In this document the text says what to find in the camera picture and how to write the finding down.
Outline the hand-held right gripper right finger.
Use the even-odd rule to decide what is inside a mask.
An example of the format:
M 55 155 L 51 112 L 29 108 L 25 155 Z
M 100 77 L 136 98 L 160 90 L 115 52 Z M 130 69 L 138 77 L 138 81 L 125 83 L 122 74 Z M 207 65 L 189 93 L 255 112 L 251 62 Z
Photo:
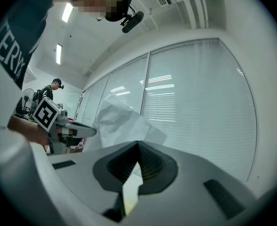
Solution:
M 138 203 L 124 218 L 126 226 L 235 226 L 256 203 L 252 192 L 239 180 L 210 161 L 194 154 L 163 145 L 151 147 L 172 157 L 178 166 L 173 183 L 158 194 L 139 196 Z M 230 195 L 242 208 L 227 219 L 205 183 L 222 186 L 222 195 Z

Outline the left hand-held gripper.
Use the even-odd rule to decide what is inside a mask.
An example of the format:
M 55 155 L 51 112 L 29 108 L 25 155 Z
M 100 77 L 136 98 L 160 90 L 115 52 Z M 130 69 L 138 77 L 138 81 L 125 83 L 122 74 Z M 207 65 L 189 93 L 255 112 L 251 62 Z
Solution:
M 51 154 L 61 154 L 66 147 L 78 146 L 83 138 L 93 137 L 97 130 L 80 122 L 69 121 L 68 113 L 50 98 L 44 97 L 33 113 L 33 118 L 49 136 Z M 72 130 L 73 137 L 66 137 L 66 143 L 60 141 L 57 128 L 61 129 L 61 137 L 68 136 Z

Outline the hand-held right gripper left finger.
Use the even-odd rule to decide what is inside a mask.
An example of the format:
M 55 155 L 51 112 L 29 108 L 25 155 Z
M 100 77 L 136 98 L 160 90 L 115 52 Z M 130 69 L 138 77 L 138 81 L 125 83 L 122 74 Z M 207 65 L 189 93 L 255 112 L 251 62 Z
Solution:
M 136 154 L 136 144 L 122 143 L 82 153 L 46 157 L 46 190 L 65 222 L 142 222 L 141 204 L 127 215 L 122 196 L 123 182 L 115 174 L 125 165 L 108 170 L 117 157 L 122 161 Z

